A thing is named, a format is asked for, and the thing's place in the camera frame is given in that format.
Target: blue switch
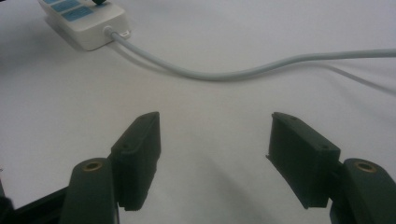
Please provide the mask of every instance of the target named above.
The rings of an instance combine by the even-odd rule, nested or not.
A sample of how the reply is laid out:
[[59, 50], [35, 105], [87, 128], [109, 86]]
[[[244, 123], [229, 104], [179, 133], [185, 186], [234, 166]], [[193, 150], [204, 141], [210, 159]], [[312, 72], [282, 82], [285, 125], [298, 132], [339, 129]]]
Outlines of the blue switch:
[[57, 3], [52, 6], [52, 8], [57, 12], [65, 11], [69, 8], [76, 7], [79, 5], [79, 2], [76, 0], [66, 0], [60, 3]]
[[75, 21], [80, 18], [83, 18], [89, 14], [93, 13], [92, 10], [90, 10], [88, 7], [78, 7], [76, 9], [73, 9], [71, 11], [65, 12], [62, 14], [62, 16], [67, 20], [67, 21]]
[[44, 2], [47, 3], [47, 4], [56, 3], [56, 2], [58, 2], [58, 1], [59, 1], [59, 0], [44, 0]]

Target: cable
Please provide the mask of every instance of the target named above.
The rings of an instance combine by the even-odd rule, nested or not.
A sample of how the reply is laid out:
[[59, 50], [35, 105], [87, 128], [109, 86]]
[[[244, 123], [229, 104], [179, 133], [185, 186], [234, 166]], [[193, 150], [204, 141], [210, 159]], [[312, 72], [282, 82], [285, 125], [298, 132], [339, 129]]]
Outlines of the cable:
[[139, 55], [140, 57], [151, 61], [169, 71], [179, 74], [183, 77], [190, 77], [206, 81], [227, 81], [241, 78], [254, 77], [258, 74], [269, 72], [271, 70], [293, 64], [302, 63], [309, 61], [322, 61], [322, 60], [340, 60], [340, 59], [359, 59], [359, 58], [395, 58], [396, 49], [369, 49], [369, 50], [356, 50], [356, 51], [343, 51], [333, 53], [313, 53], [313, 54], [301, 54], [286, 59], [282, 59], [273, 63], [268, 63], [259, 67], [250, 68], [247, 70], [228, 72], [228, 73], [203, 73], [191, 71], [171, 63], [168, 63], [162, 59], [159, 59], [152, 54], [143, 51], [137, 46], [126, 41], [122, 36], [115, 32], [111, 27], [105, 28], [105, 34], [110, 38], [114, 39], [125, 48]]

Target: white surface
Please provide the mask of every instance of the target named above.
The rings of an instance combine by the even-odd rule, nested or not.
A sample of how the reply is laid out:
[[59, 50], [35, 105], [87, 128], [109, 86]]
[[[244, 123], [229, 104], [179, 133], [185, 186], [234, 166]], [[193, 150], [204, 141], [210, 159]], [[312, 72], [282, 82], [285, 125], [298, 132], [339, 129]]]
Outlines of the white surface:
[[[295, 54], [396, 48], [396, 2], [117, 0], [129, 40], [171, 63], [233, 71]], [[396, 178], [394, 59], [302, 63], [263, 77], [177, 77], [115, 43], [79, 49], [37, 1], [0, 3], [0, 166], [16, 207], [68, 184], [139, 115], [160, 111], [163, 153], [143, 209], [121, 223], [330, 223], [264, 158], [271, 114], [292, 114]]]

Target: gray cable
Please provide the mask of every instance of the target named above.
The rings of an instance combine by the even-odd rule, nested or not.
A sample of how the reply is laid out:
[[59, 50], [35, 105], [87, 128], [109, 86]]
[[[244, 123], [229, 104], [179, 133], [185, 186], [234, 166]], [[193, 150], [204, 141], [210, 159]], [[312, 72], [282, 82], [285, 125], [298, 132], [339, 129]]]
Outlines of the gray cable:
[[171, 63], [168, 63], [162, 59], [159, 59], [148, 52], [143, 51], [137, 46], [126, 41], [117, 32], [112, 30], [110, 27], [105, 28], [105, 34], [110, 38], [114, 39], [125, 48], [139, 55], [140, 57], [151, 61], [167, 70], [170, 70], [176, 74], [182, 75], [183, 77], [190, 77], [200, 80], [207, 81], [226, 81], [233, 79], [241, 79], [257, 76], [289, 64], [302, 63], [309, 61], [322, 61], [322, 60], [340, 60], [340, 59], [359, 59], [359, 58], [394, 58], [396, 57], [396, 49], [369, 49], [369, 50], [356, 50], [356, 51], [344, 51], [344, 52], [333, 52], [333, 53], [314, 53], [314, 54], [302, 54], [293, 57], [289, 57], [283, 60], [279, 60], [273, 63], [268, 63], [263, 66], [250, 68], [247, 70], [228, 72], [228, 73], [202, 73], [191, 71]]

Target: white power strip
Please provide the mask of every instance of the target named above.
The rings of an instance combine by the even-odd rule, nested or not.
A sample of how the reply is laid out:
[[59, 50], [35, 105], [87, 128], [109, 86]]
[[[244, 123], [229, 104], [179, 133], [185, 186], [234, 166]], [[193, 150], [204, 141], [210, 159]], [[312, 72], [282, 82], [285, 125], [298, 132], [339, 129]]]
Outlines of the white power strip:
[[123, 38], [131, 36], [125, 11], [110, 2], [96, 5], [92, 0], [38, 0], [46, 13], [83, 49], [98, 49], [112, 39], [107, 26]]

